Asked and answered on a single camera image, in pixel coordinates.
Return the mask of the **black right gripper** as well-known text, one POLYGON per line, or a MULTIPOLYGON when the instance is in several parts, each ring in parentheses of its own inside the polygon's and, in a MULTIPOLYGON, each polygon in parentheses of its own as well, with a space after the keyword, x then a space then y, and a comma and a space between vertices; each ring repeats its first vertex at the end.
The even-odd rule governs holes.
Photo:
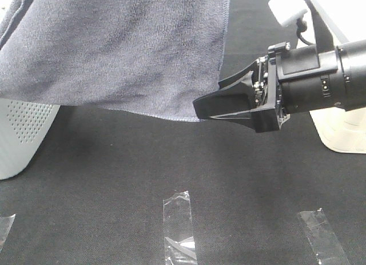
POLYGON ((252 109, 254 95, 245 94, 254 92, 258 62, 253 61, 218 83, 219 91, 234 89, 239 93, 214 92, 193 101, 198 119, 233 122, 262 133, 280 130, 291 114, 342 106, 345 86, 338 48, 320 53, 316 45, 291 49, 283 42, 268 48, 267 63, 264 104, 252 109))

